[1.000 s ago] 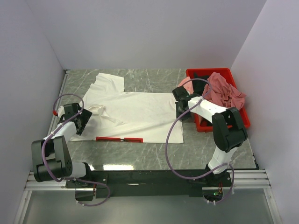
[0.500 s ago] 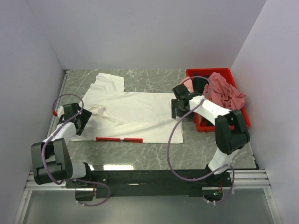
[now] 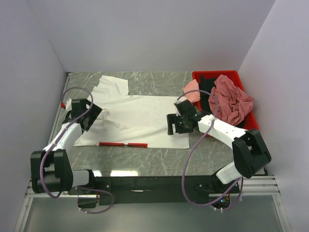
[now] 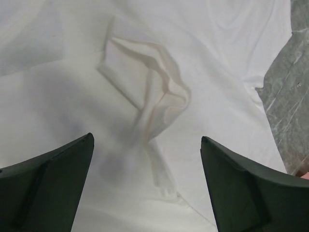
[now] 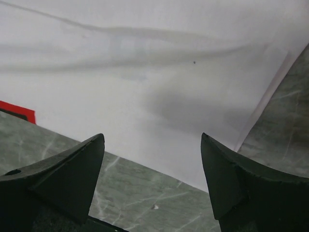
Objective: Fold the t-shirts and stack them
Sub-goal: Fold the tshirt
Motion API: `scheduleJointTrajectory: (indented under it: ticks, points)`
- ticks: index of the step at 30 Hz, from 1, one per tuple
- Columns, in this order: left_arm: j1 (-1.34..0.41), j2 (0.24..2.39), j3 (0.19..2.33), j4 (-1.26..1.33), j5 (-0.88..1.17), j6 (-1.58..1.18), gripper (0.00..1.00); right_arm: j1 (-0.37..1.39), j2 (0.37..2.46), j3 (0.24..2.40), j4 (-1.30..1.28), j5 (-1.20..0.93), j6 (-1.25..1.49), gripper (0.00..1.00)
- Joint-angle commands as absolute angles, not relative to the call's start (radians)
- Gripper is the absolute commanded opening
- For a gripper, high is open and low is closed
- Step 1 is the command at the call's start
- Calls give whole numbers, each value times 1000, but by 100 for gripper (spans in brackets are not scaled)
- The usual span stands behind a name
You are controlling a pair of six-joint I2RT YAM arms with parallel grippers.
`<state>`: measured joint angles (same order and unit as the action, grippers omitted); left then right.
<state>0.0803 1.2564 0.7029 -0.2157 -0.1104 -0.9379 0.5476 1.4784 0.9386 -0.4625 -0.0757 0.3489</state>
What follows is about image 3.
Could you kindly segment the white t shirt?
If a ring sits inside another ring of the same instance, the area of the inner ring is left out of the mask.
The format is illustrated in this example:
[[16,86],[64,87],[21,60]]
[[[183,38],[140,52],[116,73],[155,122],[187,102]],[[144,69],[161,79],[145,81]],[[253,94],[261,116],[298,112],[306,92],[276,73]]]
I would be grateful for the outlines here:
[[176,113],[176,97],[129,95],[127,80],[105,75],[91,94],[102,111],[75,146],[134,143],[148,148],[189,148],[187,133],[168,135],[167,115]]

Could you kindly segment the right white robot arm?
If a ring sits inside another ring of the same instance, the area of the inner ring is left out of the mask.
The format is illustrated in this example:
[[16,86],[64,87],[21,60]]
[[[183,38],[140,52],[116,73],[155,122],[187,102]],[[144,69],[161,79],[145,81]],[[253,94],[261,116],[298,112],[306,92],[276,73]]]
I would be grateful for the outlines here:
[[271,162],[270,152],[258,130],[232,126],[207,111],[197,111],[188,100],[174,105],[177,113],[167,115],[168,135],[193,131],[207,133],[233,152],[234,161],[214,174],[214,191],[224,192],[230,182],[241,177],[251,178]]

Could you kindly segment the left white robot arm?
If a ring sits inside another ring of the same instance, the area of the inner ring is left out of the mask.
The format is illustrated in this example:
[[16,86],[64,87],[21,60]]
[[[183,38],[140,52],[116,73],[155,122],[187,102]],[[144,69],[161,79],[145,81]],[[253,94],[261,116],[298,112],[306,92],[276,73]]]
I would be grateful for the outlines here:
[[73,187],[73,171],[68,153],[80,136],[89,131],[102,108],[87,99],[69,104],[61,129],[53,141],[30,156],[31,183],[34,193],[64,192]]

